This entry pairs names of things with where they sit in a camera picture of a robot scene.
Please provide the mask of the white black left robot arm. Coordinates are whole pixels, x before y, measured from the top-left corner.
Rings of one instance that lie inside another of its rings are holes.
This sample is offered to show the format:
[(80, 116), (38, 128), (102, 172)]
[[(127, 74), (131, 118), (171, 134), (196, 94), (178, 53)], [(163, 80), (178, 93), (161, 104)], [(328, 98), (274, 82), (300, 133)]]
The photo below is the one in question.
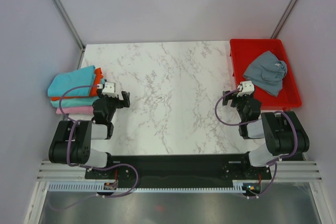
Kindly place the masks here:
[(93, 103), (91, 120), (60, 121), (48, 152), (50, 162), (96, 168), (103, 178), (111, 178), (115, 165), (108, 161), (108, 153), (93, 149), (91, 141), (111, 139), (116, 110), (130, 107), (130, 93), (122, 91), (121, 95), (122, 99), (100, 91), (99, 99)]

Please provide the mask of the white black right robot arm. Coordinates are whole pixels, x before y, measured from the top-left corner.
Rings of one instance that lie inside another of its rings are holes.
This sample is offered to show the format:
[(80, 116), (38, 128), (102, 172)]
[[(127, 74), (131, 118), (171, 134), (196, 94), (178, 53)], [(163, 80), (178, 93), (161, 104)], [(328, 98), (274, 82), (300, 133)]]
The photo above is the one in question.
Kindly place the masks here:
[(226, 106), (230, 101), (230, 106), (238, 112), (240, 122), (221, 122), (225, 126), (237, 126), (239, 135), (246, 140), (265, 140), (263, 145), (244, 155), (240, 172), (245, 178), (254, 178), (260, 167), (271, 166), (309, 150), (308, 135), (293, 111), (261, 112), (262, 103), (253, 94), (238, 94), (237, 90), (224, 91), (215, 105), (215, 115), (220, 121), (218, 105), (221, 102)]

